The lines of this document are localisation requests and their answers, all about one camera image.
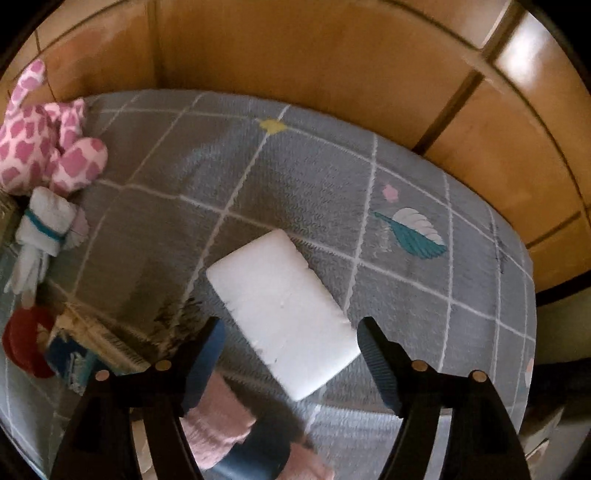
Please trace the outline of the blue Tempo tissue pack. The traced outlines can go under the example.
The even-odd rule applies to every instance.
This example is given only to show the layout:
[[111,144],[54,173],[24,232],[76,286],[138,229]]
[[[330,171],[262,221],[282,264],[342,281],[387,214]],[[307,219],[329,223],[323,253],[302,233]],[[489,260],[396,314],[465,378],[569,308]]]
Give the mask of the blue Tempo tissue pack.
[[82,395],[92,372],[107,369],[115,375],[144,371],[149,364],[100,322],[88,317],[57,317],[45,357],[66,386]]

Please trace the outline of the red knitted hat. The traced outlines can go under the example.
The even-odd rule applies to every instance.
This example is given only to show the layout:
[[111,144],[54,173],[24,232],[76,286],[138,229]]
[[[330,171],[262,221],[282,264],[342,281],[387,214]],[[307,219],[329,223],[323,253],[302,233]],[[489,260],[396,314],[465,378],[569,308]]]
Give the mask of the red knitted hat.
[[2,346],[7,358],[34,378],[48,379],[55,375],[45,356],[55,319],[55,313],[47,306],[18,308],[4,329]]

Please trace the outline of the white foam block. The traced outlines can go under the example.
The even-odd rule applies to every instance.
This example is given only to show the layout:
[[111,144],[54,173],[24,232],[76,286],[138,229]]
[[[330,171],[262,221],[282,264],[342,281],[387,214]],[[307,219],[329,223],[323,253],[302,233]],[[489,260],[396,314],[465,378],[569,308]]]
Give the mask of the white foam block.
[[238,248],[205,275],[291,400],[308,397],[360,355],[351,322],[283,230]]

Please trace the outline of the white sock pair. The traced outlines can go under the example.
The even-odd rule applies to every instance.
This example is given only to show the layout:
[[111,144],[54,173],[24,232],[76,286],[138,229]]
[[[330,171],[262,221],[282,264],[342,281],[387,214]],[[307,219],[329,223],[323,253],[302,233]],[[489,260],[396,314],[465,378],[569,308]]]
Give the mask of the white sock pair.
[[32,308],[50,260],[62,250],[78,247],[88,235],[89,224],[81,207],[48,188],[35,188],[15,233],[20,250],[4,291],[18,296],[23,308]]

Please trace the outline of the grey checked bed sheet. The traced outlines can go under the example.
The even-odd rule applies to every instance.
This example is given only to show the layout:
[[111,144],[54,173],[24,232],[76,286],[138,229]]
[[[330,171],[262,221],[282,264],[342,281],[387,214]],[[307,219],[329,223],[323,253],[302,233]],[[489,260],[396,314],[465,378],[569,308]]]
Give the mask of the grey checked bed sheet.
[[[313,450],[335,479],[381,479],[403,420],[384,404],[361,351],[291,400],[206,278],[221,258],[283,230],[355,333],[372,317],[439,373],[484,371],[518,434],[535,346],[533,266],[517,232],[472,190],[375,133],[273,101],[124,92],[96,99],[89,113],[83,135],[102,140],[108,160],[65,198],[85,211],[89,235],[52,258],[37,287],[34,306],[50,307],[55,322],[64,312],[93,318],[151,367],[175,354],[159,356],[153,344],[158,310],[194,297],[205,322],[224,327],[211,375],[256,418],[276,420]],[[4,289],[31,195],[1,189],[1,426],[52,479],[84,393],[56,374],[25,373],[2,346],[23,308]]]

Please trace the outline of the pink spotted plush toy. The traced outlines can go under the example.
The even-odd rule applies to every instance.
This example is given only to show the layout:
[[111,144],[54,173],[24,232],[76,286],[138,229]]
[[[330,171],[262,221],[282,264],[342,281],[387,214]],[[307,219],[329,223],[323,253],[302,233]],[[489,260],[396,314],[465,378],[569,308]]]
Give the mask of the pink spotted plush toy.
[[46,66],[37,59],[22,72],[5,111],[1,189],[10,195],[30,195],[42,186],[66,198],[89,186],[107,164],[103,141],[83,135],[87,108],[82,98],[24,104],[45,80]]

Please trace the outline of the wooden wardrobe wall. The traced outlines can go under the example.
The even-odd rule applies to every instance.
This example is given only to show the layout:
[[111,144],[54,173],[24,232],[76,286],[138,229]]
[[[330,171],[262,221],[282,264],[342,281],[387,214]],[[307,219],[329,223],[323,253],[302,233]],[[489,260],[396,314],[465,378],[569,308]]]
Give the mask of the wooden wardrobe wall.
[[590,269],[590,89],[521,1],[5,1],[8,95],[206,89],[308,107],[413,149],[514,227],[546,290]]

